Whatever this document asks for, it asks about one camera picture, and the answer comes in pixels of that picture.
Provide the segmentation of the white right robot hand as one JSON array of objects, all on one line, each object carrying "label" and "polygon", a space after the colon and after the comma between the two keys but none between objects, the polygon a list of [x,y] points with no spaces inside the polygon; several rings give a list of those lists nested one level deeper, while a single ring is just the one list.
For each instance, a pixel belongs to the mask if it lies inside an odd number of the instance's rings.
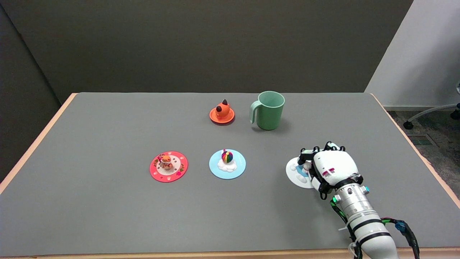
[{"label": "white right robot hand", "polygon": [[301,149],[299,156],[289,168],[309,188],[317,190],[322,200],[332,191],[347,184],[363,184],[363,176],[345,146],[328,141],[324,148],[315,146],[311,150]]}]

